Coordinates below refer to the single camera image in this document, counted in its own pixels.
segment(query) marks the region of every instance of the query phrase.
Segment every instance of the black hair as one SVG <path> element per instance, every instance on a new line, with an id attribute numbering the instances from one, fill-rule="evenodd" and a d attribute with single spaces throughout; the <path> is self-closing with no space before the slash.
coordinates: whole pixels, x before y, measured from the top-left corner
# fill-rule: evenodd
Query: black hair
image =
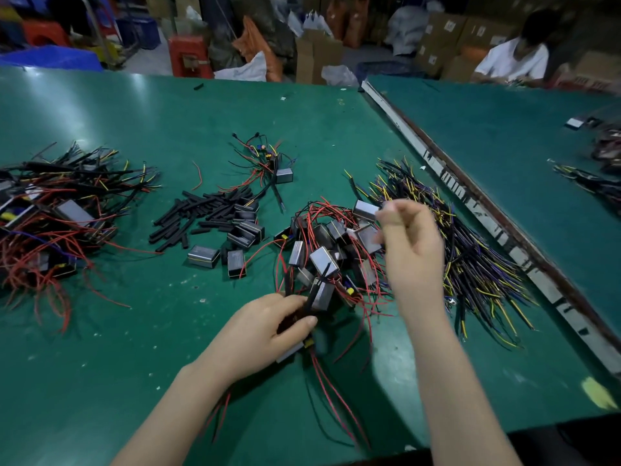
<path id="1" fill-rule="evenodd" d="M 522 38 L 529 46 L 543 43 L 556 30 L 560 16 L 554 10 L 539 10 L 532 12 L 522 28 Z"/>

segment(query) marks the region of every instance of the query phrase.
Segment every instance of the hand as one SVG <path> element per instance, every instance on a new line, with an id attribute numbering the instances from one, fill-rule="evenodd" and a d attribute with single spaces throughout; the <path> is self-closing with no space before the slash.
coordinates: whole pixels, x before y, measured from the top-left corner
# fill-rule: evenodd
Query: hand
<path id="1" fill-rule="evenodd" d="M 444 242 L 430 209 L 408 199 L 386 201 L 376 236 L 386 247 L 388 280 L 398 301 L 428 305 L 439 298 L 444 277 Z"/>
<path id="2" fill-rule="evenodd" d="M 276 334 L 283 319 L 305 302 L 303 296 L 277 293 L 250 301 L 233 314 L 194 364 L 206 365 L 205 370 L 226 383 L 225 388 L 262 370 L 304 340 L 317 324 L 315 316 L 307 316 Z"/>

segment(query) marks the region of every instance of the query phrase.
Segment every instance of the yellow sticker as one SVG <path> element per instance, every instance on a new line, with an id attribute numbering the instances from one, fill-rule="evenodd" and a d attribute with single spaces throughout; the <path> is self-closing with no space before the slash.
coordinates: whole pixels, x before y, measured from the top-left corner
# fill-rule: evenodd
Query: yellow sticker
<path id="1" fill-rule="evenodd" d="M 586 392 L 586 395 L 593 401 L 593 403 L 600 409 L 614 410 L 618 409 L 615 399 L 612 398 L 608 389 L 603 387 L 600 383 L 595 381 L 592 377 L 586 378 L 582 381 L 582 389 Z"/>

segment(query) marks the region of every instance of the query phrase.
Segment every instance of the orange bag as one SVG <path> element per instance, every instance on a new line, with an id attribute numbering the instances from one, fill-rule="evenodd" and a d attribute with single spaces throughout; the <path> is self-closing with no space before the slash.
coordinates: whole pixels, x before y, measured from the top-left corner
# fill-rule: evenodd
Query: orange bag
<path id="1" fill-rule="evenodd" d="M 343 39 L 343 45 L 358 49 L 365 37 L 366 22 L 369 18 L 369 0 L 356 0 L 354 2 L 350 23 Z"/>
<path id="2" fill-rule="evenodd" d="M 325 12 L 325 22 L 337 41 L 342 41 L 345 35 L 346 15 L 347 3 L 343 0 L 332 0 Z"/>
<path id="3" fill-rule="evenodd" d="M 268 72 L 265 75 L 267 81 L 283 81 L 283 64 L 280 63 L 276 55 L 269 48 L 256 24 L 248 16 L 244 16 L 244 33 L 233 42 L 233 47 L 239 51 L 246 62 L 250 62 L 255 55 L 262 51 L 265 54 L 265 63 Z"/>

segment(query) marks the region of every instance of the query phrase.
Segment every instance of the white shirt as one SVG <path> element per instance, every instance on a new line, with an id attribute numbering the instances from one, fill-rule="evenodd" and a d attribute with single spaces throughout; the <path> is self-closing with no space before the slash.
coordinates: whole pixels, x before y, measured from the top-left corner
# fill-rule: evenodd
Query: white shirt
<path id="1" fill-rule="evenodd" d="M 494 47 L 474 71 L 492 78 L 507 77 L 510 81 L 523 75 L 528 75 L 533 80 L 543 78 L 550 56 L 548 48 L 541 44 L 536 51 L 518 61 L 513 57 L 513 52 L 519 40 L 520 38 L 511 39 Z"/>

